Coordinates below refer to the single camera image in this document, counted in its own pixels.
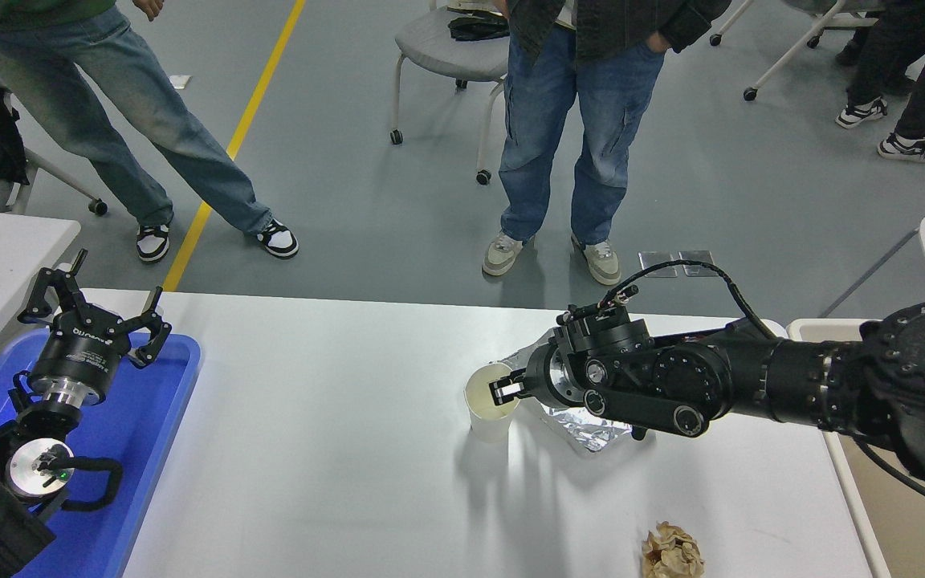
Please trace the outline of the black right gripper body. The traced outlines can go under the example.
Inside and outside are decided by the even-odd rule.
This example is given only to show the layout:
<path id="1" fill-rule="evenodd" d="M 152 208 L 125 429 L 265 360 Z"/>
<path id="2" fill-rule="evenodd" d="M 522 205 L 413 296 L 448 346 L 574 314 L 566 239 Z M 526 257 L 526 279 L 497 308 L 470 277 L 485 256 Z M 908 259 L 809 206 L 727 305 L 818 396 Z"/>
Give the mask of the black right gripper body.
<path id="1" fill-rule="evenodd" d="M 524 370 L 524 388 L 546 406 L 564 406 L 564 364 L 555 344 L 537 345 Z"/>

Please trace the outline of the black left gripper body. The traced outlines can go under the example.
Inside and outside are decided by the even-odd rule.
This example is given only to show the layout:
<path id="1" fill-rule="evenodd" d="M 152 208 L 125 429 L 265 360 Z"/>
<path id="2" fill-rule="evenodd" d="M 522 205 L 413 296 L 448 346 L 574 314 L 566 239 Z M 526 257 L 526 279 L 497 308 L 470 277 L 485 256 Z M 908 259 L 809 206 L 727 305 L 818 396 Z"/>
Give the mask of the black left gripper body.
<path id="1" fill-rule="evenodd" d="M 47 343 L 29 372 L 28 385 L 47 396 L 60 385 L 84 385 L 92 396 L 108 395 L 121 357 L 131 348 L 124 320 L 93 323 L 89 328 L 70 319 L 48 324 Z"/>

